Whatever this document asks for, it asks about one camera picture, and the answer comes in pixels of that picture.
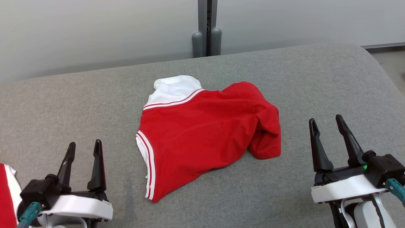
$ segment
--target gray fabric surface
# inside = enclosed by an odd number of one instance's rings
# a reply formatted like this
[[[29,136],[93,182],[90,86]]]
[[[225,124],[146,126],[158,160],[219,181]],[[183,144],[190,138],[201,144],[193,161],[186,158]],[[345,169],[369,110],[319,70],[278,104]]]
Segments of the gray fabric surface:
[[[236,163],[202,175],[154,204],[145,196],[146,165],[136,147],[142,107],[158,78],[191,75],[203,88],[254,83],[279,108],[281,156]],[[365,50],[329,44],[290,47],[83,73],[0,86],[0,162],[25,186],[57,173],[68,144],[77,144],[71,186],[85,190],[92,150],[103,142],[113,221],[99,227],[333,227],[327,204],[312,201],[308,120],[314,117],[329,159],[347,153],[335,114],[342,114],[364,151],[405,163],[405,99]],[[383,203],[398,227],[405,210]]]

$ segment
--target jersey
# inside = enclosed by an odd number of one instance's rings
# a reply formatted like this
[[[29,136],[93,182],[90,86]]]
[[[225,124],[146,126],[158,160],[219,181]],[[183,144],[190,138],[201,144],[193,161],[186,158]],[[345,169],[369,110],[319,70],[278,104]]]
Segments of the jersey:
[[[136,135],[147,167],[145,197],[152,202],[236,162],[247,149],[257,159],[280,155],[278,109],[252,83],[208,91],[181,75],[158,79],[154,88]]]
[[[15,228],[17,221],[17,208],[22,201],[21,187],[15,179],[16,171],[8,165],[0,163],[0,227]]]

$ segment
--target gray wall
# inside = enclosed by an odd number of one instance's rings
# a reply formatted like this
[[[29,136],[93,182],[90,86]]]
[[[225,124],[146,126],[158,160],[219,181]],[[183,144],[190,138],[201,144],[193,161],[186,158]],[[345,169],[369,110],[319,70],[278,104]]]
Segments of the gray wall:
[[[218,0],[221,54],[311,43],[405,42],[404,0]]]
[[[197,31],[196,0],[3,0],[0,82],[191,58]]]

